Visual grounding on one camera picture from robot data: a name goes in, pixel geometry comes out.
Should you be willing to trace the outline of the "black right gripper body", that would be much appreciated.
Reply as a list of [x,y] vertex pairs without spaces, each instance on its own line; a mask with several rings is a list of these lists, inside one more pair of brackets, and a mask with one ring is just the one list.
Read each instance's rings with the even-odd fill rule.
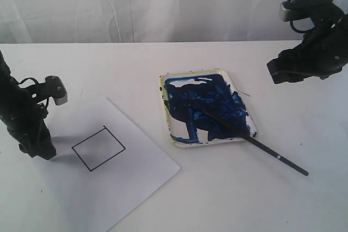
[[309,17],[290,21],[303,34],[292,48],[311,77],[322,80],[342,71],[347,64],[347,14],[333,3],[312,9]]

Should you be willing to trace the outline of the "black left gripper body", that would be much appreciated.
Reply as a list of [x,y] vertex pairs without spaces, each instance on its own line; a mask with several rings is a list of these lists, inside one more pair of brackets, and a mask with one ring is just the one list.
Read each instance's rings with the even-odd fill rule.
[[49,145],[50,133],[45,126],[47,110],[34,102],[26,90],[1,91],[1,121],[11,137],[21,145]]

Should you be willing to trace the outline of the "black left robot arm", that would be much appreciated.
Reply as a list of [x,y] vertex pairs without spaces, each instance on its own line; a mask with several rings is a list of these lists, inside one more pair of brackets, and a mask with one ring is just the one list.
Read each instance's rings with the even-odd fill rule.
[[1,121],[20,151],[32,158],[49,160],[57,154],[44,122],[47,107],[48,104],[35,103],[31,94],[20,87],[1,56]]

